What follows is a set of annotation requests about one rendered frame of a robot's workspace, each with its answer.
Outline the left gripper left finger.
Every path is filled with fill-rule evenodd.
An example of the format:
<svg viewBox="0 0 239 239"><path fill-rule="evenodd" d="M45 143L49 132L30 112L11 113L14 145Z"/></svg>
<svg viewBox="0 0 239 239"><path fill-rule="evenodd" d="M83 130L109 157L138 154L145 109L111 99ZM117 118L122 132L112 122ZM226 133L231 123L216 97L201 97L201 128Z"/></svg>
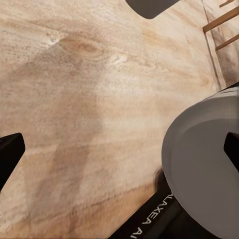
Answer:
<svg viewBox="0 0 239 239"><path fill-rule="evenodd" d="M0 138L0 191L24 152L25 143L20 132Z"/></svg>

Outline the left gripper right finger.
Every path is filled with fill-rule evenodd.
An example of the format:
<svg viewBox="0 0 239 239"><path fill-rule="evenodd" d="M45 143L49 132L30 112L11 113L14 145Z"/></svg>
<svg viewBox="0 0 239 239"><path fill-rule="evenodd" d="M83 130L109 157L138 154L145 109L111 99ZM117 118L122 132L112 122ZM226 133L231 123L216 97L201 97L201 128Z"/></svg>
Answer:
<svg viewBox="0 0 239 239"><path fill-rule="evenodd" d="M239 172L239 134L232 132L227 134L224 151Z"/></svg>

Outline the trash can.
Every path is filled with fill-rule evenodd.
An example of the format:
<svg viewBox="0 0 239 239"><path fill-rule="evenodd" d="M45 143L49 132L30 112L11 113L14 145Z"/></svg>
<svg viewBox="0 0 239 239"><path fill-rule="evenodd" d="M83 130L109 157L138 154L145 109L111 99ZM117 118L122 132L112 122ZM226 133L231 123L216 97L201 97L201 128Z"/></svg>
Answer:
<svg viewBox="0 0 239 239"><path fill-rule="evenodd" d="M146 19L153 19L173 6L179 0L125 0L139 15Z"/></svg>

